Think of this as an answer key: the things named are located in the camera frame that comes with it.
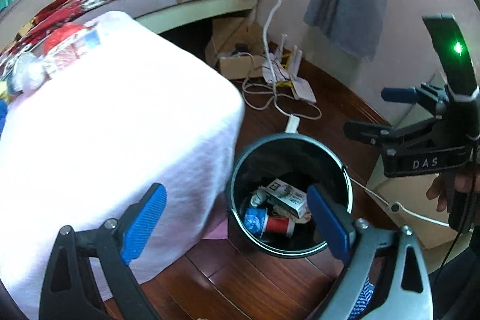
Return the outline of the right hand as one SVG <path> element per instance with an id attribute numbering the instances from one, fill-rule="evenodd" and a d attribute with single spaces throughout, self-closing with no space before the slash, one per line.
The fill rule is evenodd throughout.
<path id="1" fill-rule="evenodd" d="M 429 200 L 437 200 L 436 211 L 443 212 L 448 208 L 448 192 L 455 190 L 458 193 L 469 193 L 475 181 L 474 191 L 479 192 L 479 173 L 473 178 L 473 172 L 458 172 L 453 179 L 448 179 L 446 174 L 437 176 L 426 192 Z"/>

